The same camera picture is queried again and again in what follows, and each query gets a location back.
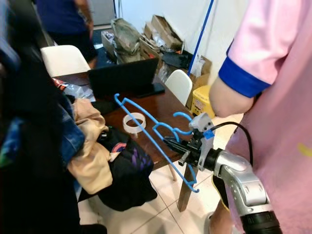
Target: white plastic chair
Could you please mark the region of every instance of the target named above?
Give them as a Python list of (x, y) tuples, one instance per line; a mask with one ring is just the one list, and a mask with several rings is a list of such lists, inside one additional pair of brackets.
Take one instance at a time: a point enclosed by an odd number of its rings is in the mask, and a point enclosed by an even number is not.
[(72, 45), (49, 46), (41, 49), (43, 61), (51, 77), (59, 77), (90, 70), (80, 50)]
[(182, 70), (175, 70), (168, 77), (165, 85), (176, 96), (176, 98), (185, 106), (189, 98), (193, 84), (191, 79)]

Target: laptop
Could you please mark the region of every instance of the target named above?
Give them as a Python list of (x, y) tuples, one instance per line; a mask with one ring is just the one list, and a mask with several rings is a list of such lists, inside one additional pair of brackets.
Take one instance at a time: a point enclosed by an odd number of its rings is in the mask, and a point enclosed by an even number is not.
[(153, 58), (90, 70), (88, 75), (94, 96), (102, 99), (107, 95), (133, 92), (145, 97), (164, 92), (161, 84), (152, 84), (157, 65), (158, 59)]

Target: chair leg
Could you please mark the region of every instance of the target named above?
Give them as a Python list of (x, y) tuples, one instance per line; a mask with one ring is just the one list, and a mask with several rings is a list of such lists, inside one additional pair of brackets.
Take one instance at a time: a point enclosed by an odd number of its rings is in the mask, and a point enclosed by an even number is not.
[(171, 171), (173, 180), (176, 181), (176, 172), (175, 172), (174, 168), (171, 165), (169, 165), (169, 169)]

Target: blue sleeve trim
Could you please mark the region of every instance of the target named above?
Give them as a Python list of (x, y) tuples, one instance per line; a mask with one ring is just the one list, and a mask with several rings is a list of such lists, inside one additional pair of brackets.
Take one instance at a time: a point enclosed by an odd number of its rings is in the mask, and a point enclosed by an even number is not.
[(226, 57), (219, 71), (219, 77), (230, 88), (248, 98), (255, 97), (270, 87), (270, 84), (259, 80), (237, 66), (229, 57)]

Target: wooden table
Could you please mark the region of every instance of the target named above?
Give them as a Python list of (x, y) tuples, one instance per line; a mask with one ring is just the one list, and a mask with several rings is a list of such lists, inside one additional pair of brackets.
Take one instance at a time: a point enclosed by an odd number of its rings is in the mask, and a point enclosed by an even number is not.
[[(86, 78), (86, 74), (80, 74), (81, 77)], [(138, 105), (143, 107), (146, 111), (148, 111), (152, 116), (154, 116), (158, 121), (169, 124), (172, 127), (177, 127), (183, 131), (188, 131), (188, 120), (184, 117), (173, 117), (175, 112), (181, 111), (185, 113), (189, 113), (185, 106), (173, 95), (173, 93), (164, 85), (165, 93), (160, 95), (152, 95), (144, 98), (131, 98), (132, 101), (136, 102)], [(139, 112), (136, 107), (131, 104), (125, 104), (127, 109), (130, 112)], [(106, 124), (110, 126), (114, 126), (121, 131), (123, 131), (122, 120), (125, 117), (126, 113), (121, 108), (106, 114), (104, 116)], [(167, 154), (167, 156), (171, 159), (172, 162), (179, 160), (182, 155), (171, 151), (166, 144), (164, 144), (159, 137), (153, 132), (152, 127), (154, 126), (154, 122), (152, 122), (149, 118), (146, 118), (146, 130), (147, 132), (156, 140), (156, 142), (161, 146), (163, 151)], [(162, 127), (158, 127), (159, 132), (163, 136), (172, 136), (171, 132)], [(146, 153), (148, 153), (153, 162), (154, 162), (154, 170), (161, 168), (163, 166), (168, 165), (168, 161), (165, 157), (158, 151), (158, 149), (154, 146), (154, 144), (148, 139), (148, 137), (143, 133), (138, 133), (137, 135), (131, 134), (133, 140), (135, 140)], [(192, 175), (189, 167), (186, 167), (184, 177), (190, 181), (192, 180)], [(185, 185), (182, 184), (180, 197), (178, 201), (178, 208), (180, 211), (184, 211), (186, 209), (187, 203), (189, 201), (191, 195), (191, 190)]]

